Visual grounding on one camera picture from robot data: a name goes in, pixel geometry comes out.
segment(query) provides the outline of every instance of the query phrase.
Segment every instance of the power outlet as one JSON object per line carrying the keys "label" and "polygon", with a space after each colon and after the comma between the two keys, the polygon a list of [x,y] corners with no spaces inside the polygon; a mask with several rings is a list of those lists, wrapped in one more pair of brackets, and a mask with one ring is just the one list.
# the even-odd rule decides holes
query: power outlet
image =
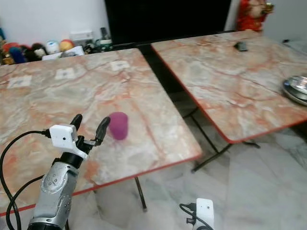
{"label": "power outlet", "polygon": [[93,32],[89,31],[80,31],[80,32],[71,32],[70,39],[72,41],[78,40],[92,40],[93,39]]}

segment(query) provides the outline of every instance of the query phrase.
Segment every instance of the marble table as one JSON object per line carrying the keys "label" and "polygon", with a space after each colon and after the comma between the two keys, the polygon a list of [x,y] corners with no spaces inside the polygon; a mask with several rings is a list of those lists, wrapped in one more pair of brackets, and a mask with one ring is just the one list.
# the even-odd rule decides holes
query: marble table
{"label": "marble table", "polygon": [[[81,113],[78,133],[95,136],[100,121],[115,111],[129,117],[125,140],[110,132],[80,167],[80,194],[201,155],[201,149],[158,79],[137,49],[0,67],[0,150],[17,135],[68,124]],[[4,160],[4,176],[14,194],[24,183],[48,171],[60,152],[51,140],[33,134],[16,142]],[[17,200],[33,207],[39,183]],[[0,213],[8,205],[0,187]]]}
{"label": "marble table", "polygon": [[[246,42],[248,51],[236,50],[238,41]],[[282,44],[247,30],[152,47],[230,144],[307,120],[307,108],[281,90],[285,79],[307,73],[307,57]]]}

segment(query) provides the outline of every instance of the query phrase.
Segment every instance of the white wall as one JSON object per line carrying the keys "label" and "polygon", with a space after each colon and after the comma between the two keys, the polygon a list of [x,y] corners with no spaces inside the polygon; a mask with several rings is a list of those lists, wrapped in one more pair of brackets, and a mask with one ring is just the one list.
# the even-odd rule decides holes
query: white wall
{"label": "white wall", "polygon": [[0,25],[9,42],[27,45],[108,29],[104,0],[0,0]]}
{"label": "white wall", "polygon": [[[264,35],[279,42],[307,35],[307,0],[268,0],[275,5],[264,23]],[[225,30],[235,29],[240,0],[232,0]]]}

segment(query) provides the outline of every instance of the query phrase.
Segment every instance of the marble floor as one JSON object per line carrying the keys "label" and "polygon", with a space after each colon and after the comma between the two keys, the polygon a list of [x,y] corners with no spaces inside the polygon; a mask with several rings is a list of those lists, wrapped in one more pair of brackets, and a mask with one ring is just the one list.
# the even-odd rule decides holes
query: marble floor
{"label": "marble floor", "polygon": [[[183,114],[193,108],[176,100]],[[226,143],[202,114],[197,120],[216,146]],[[190,119],[186,120],[202,148],[213,150]],[[216,230],[306,230],[307,144],[291,129],[255,141],[261,149],[237,144],[223,156],[191,174],[187,162],[141,176],[148,211],[142,211],[134,180],[74,197],[72,230],[191,230],[179,203],[196,198],[213,201]],[[24,229],[32,210],[21,212]],[[7,229],[0,218],[0,229]]]}

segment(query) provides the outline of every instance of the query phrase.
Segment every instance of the red figurine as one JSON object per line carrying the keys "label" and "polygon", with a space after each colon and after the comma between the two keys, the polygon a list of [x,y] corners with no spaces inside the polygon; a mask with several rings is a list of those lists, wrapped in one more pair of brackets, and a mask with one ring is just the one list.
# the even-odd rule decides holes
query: red figurine
{"label": "red figurine", "polygon": [[266,0],[241,0],[237,30],[262,31],[262,23],[269,13],[273,12],[274,5]]}

